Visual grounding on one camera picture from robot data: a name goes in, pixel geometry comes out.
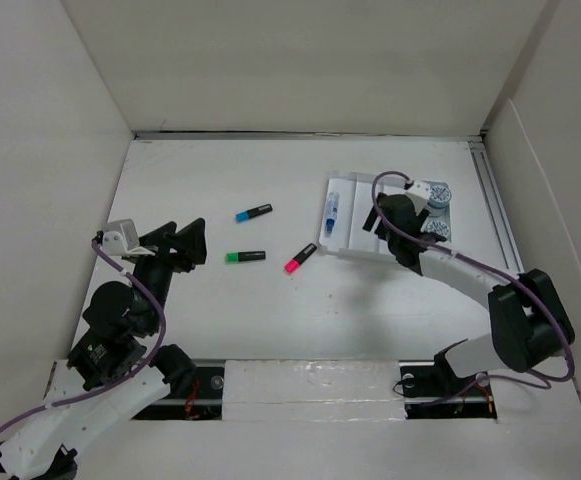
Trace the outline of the blue round jar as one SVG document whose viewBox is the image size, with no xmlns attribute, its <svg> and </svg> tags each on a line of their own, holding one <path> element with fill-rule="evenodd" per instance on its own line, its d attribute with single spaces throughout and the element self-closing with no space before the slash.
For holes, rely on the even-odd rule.
<svg viewBox="0 0 581 480">
<path fill-rule="evenodd" d="M 452 192 L 446 183 L 431 183 L 429 206 L 435 209 L 445 209 L 452 199 Z"/>
<path fill-rule="evenodd" d="M 429 218 L 422 225 L 424 233 L 435 234 L 449 240 L 451 238 L 450 226 L 440 218 Z"/>
</svg>

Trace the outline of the green cap black highlighter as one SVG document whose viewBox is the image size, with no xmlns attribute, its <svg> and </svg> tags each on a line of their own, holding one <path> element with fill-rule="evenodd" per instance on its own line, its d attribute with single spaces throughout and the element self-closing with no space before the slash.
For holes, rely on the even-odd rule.
<svg viewBox="0 0 581 480">
<path fill-rule="evenodd" d="M 240 251 L 230 252 L 225 255 L 225 262 L 227 264 L 263 261 L 265 259 L 265 251 Z"/>
</svg>

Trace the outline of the clear glue bottle blue cap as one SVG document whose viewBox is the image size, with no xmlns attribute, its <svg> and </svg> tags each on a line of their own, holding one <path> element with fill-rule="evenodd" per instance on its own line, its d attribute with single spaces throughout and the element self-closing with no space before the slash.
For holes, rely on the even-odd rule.
<svg viewBox="0 0 581 480">
<path fill-rule="evenodd" d="M 330 192 L 325 204 L 324 230 L 326 235 L 331 235 L 338 216 L 340 195 L 338 192 Z"/>
</svg>

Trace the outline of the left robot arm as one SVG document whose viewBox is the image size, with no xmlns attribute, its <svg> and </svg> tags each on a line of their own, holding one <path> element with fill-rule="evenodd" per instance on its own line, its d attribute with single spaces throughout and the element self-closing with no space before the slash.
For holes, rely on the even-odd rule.
<svg viewBox="0 0 581 480">
<path fill-rule="evenodd" d="M 0 426 L 0 473 L 11 479 L 73 479 L 97 440 L 157 400 L 182 396 L 196 366 L 164 342 L 172 277 L 205 263 L 206 222 L 170 221 L 139 235 L 130 219 L 92 239 L 119 274 L 101 284 L 82 318 L 88 329 L 59 362 L 41 405 Z"/>
</svg>

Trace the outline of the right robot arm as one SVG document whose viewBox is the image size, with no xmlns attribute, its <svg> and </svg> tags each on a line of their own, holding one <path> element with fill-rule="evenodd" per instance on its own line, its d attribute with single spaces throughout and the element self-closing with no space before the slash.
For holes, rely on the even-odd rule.
<svg viewBox="0 0 581 480">
<path fill-rule="evenodd" d="M 373 197 L 363 225 L 387 244 L 396 262 L 471 298 L 488 312 L 490 331 L 439 351 L 431 372 L 400 381 L 407 397 L 419 384 L 433 388 L 436 406 L 459 397 L 481 381 L 503 379 L 548 390 L 573 379 L 574 328 L 547 273 L 509 273 L 459 253 L 444 237 L 421 231 L 425 213 L 406 194 Z"/>
</svg>

